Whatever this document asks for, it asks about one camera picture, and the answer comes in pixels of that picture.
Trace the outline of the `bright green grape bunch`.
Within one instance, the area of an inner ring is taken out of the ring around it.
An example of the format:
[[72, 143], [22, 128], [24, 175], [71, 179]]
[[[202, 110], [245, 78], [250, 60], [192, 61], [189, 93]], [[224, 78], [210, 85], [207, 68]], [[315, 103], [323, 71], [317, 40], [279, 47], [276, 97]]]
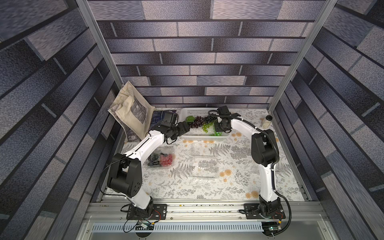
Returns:
[[211, 136], [222, 136], [222, 132], [213, 132], [212, 134], [211, 134]]

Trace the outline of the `clear plastic clamshell container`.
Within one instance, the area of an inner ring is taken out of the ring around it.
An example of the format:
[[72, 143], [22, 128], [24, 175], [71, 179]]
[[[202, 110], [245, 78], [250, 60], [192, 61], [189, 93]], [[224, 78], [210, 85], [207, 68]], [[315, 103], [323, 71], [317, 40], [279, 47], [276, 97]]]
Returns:
[[144, 163], [144, 166], [150, 169], [168, 168], [174, 164], [176, 155], [174, 148], [157, 148]]

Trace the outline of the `red grape bunch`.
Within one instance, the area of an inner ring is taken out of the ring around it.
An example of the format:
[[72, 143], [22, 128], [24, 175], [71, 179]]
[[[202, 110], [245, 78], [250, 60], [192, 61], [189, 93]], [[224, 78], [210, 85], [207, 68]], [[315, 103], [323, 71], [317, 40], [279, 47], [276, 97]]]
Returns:
[[159, 162], [161, 167], [170, 167], [174, 162], [174, 154], [161, 154]]

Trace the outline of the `dark blue grape bunch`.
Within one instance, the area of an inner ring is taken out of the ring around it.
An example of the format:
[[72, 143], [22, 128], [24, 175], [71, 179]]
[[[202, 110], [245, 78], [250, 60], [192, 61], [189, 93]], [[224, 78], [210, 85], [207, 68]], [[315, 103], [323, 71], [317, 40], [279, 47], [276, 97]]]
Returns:
[[160, 167], [160, 156], [158, 154], [151, 154], [147, 159], [147, 166], [148, 167]]

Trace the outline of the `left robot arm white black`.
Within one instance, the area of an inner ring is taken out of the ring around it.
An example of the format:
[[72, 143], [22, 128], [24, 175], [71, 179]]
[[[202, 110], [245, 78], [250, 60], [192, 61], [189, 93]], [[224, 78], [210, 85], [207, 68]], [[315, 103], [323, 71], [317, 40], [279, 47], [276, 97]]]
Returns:
[[167, 140], [175, 141], [190, 131], [186, 121], [177, 122], [178, 114], [166, 111], [145, 138], [124, 154], [115, 154], [109, 166], [107, 187], [122, 194], [139, 218], [147, 219], [154, 212], [153, 198], [142, 189], [142, 166], [148, 157]]

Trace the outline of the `white plastic basket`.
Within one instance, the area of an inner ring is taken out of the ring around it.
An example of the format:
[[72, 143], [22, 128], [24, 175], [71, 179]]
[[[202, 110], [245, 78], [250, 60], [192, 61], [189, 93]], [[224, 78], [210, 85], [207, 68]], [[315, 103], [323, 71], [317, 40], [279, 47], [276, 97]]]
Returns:
[[220, 118], [214, 118], [209, 115], [215, 113], [213, 108], [183, 108], [180, 111], [180, 120], [186, 121], [190, 127], [190, 131], [182, 137], [191, 141], [224, 141], [229, 137], [229, 133], [217, 132], [215, 124]]

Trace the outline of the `blue snack bag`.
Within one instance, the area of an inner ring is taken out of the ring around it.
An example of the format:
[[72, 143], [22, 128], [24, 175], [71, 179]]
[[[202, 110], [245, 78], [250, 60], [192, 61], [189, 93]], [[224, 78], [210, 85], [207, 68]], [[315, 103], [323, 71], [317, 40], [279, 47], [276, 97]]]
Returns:
[[152, 120], [150, 123], [150, 129], [154, 128], [158, 123], [162, 122], [162, 112], [163, 111], [154, 111], [152, 115]]

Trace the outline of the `small bottle black cap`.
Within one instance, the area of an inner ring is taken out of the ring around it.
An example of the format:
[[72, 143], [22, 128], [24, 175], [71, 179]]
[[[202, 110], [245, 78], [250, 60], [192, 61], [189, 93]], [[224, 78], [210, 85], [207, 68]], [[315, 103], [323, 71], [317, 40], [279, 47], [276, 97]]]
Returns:
[[268, 129], [272, 123], [273, 117], [271, 115], [267, 115], [262, 121], [262, 128]]

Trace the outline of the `floral tablecloth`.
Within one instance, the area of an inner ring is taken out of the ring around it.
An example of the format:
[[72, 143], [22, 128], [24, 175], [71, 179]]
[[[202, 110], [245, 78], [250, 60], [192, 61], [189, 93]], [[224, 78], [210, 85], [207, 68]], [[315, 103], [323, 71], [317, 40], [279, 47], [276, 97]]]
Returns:
[[186, 140], [182, 136], [176, 142], [161, 147], [175, 150], [175, 161], [171, 167], [150, 169], [143, 165], [142, 189], [155, 199], [187, 199], [187, 200], [229, 200], [257, 201], [264, 189], [261, 183], [259, 165], [251, 156], [251, 140], [239, 131], [232, 131], [222, 143], [250, 148], [251, 160], [240, 165], [238, 171], [224, 178], [195, 178], [190, 167], [190, 145], [196, 142]]

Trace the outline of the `beige canvas tote bag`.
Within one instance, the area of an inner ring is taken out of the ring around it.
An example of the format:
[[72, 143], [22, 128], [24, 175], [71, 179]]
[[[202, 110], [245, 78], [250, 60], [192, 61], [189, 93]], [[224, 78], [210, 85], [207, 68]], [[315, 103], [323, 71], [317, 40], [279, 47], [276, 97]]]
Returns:
[[141, 140], [146, 137], [150, 129], [154, 111], [155, 107], [149, 104], [131, 82], [124, 84], [108, 109], [127, 137], [132, 131]]

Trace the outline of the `green circuit board right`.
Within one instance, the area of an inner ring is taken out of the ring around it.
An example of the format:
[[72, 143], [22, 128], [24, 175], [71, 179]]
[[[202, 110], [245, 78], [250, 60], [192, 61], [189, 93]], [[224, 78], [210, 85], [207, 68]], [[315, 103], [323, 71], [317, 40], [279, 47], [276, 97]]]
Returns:
[[279, 222], [262, 222], [263, 234], [267, 237], [273, 237], [282, 230]]

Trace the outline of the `aluminium rail base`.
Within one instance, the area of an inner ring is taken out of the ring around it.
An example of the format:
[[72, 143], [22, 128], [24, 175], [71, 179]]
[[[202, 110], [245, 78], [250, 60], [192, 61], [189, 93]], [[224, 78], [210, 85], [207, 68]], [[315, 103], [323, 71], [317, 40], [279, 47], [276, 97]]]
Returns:
[[[153, 231], [134, 231], [120, 211], [123, 201], [109, 199], [90, 204], [77, 240], [266, 240], [262, 220], [239, 213], [245, 201], [157, 200], [168, 206], [166, 219]], [[291, 202], [292, 222], [276, 240], [336, 240], [319, 202]]]

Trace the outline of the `left aluminium frame post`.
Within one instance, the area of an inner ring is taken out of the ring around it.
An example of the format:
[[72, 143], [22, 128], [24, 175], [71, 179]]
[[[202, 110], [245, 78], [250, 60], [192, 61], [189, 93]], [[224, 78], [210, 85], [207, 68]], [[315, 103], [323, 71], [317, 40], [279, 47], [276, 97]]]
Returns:
[[99, 50], [108, 66], [110, 69], [110, 72], [114, 78], [114, 81], [120, 90], [123, 87], [123, 80], [122, 77], [118, 71], [118, 68], [113, 60], [112, 54], [107, 46], [106, 40], [103, 37], [103, 34], [100, 30], [100, 27], [92, 13], [91, 7], [86, 0], [76, 0], [76, 3], [79, 7], [79, 10], [81, 14], [84, 17], [85, 22], [87, 23], [90, 32], [93, 36], [93, 38], [96, 41], [96, 44], [99, 47]]

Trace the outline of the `aluminium frame post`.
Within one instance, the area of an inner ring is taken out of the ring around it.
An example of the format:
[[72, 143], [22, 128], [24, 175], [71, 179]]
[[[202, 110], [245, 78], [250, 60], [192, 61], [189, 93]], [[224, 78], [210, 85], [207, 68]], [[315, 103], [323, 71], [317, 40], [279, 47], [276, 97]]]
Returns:
[[309, 31], [308, 35], [306, 36], [304, 43], [302, 44], [300, 50], [298, 51], [297, 55], [295, 56], [293, 63], [291, 64], [291, 66], [289, 66], [283, 80], [281, 81], [275, 95], [272, 98], [271, 103], [268, 106], [269, 114], [273, 113], [273, 111], [276, 108], [278, 102], [280, 101], [283, 93], [285, 92], [289, 82], [293, 79], [300, 63], [304, 59], [305, 55], [307, 54], [308, 50], [310, 49], [311, 45], [313, 44], [315, 38], [319, 34], [325, 21], [327, 20], [327, 18], [331, 14], [336, 3], [337, 3], [337, 0], [325, 1], [325, 4], [319, 13], [319, 16], [315, 20], [314, 25], [312, 26], [311, 30]]
[[118, 71], [118, 68], [113, 60], [112, 54], [107, 46], [106, 40], [103, 37], [103, 34], [100, 30], [100, 27], [92, 13], [91, 7], [86, 0], [76, 0], [76, 3], [79, 7], [79, 10], [81, 14], [84, 17], [85, 22], [87, 23], [90, 32], [93, 36], [93, 38], [96, 41], [96, 44], [99, 47], [99, 50], [108, 66], [110, 69], [110, 72], [114, 78], [114, 81], [120, 90], [123, 87], [123, 80], [122, 77]]

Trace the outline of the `right aluminium frame post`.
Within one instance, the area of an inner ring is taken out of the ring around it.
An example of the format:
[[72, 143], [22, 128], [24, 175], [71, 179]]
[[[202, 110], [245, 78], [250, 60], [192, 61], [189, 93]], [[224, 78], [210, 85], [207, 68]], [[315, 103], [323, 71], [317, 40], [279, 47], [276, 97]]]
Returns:
[[293, 79], [300, 63], [304, 59], [305, 55], [307, 54], [308, 50], [310, 49], [311, 45], [313, 44], [315, 38], [319, 34], [325, 21], [327, 20], [327, 18], [331, 14], [336, 3], [337, 3], [337, 0], [325, 1], [325, 4], [319, 13], [319, 16], [315, 20], [314, 25], [312, 26], [311, 30], [309, 31], [308, 35], [306, 36], [304, 43], [302, 44], [300, 50], [298, 51], [297, 55], [295, 56], [293, 63], [291, 64], [291, 66], [289, 66], [283, 80], [281, 81], [275, 95], [272, 98], [271, 103], [268, 106], [269, 114], [273, 113], [273, 111], [276, 108], [278, 102], [280, 101], [283, 93], [285, 92], [289, 82]]

